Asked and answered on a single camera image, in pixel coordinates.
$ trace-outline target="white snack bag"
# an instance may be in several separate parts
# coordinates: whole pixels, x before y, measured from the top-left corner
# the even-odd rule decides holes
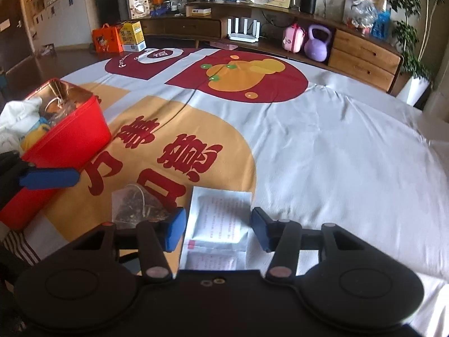
[[[180,269],[244,270],[251,193],[194,187]]]

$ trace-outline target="white router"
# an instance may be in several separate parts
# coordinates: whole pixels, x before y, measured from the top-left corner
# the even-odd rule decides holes
[[[243,19],[243,34],[239,33],[239,18],[235,18],[235,33],[232,33],[232,19],[228,19],[228,37],[230,40],[239,40],[240,42],[255,43],[259,41],[260,22],[253,20],[253,34],[246,34],[248,31],[248,19]]]

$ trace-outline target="wooden tv cabinet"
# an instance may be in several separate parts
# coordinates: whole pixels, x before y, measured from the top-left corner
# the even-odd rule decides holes
[[[212,14],[205,17],[191,16],[194,8],[212,9]],[[311,24],[328,27],[333,33],[329,45],[328,58],[325,62],[315,62],[301,51],[292,53],[282,48],[282,42],[276,39],[260,38],[259,42],[247,43],[227,39],[229,17],[251,18],[253,9],[288,14],[298,24],[307,29]],[[234,44],[247,49],[262,51],[276,56],[304,62],[309,65],[343,74],[374,86],[384,92],[390,92],[399,74],[401,55],[389,44],[370,36],[366,37],[344,24],[302,13],[294,9],[251,3],[194,2],[186,6],[186,16],[172,15],[158,18],[141,19],[144,35],[161,35],[196,41],[214,41]]]

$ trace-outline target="black speaker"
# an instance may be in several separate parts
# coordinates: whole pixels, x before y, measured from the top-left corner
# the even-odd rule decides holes
[[[299,11],[313,15],[315,14],[316,5],[317,0],[301,0],[301,2],[299,3]]]

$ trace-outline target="pink toy bag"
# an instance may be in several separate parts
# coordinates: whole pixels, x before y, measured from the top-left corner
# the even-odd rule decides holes
[[[298,53],[303,46],[304,38],[304,30],[300,26],[298,26],[298,24],[293,23],[291,26],[284,30],[282,46],[286,51]]]

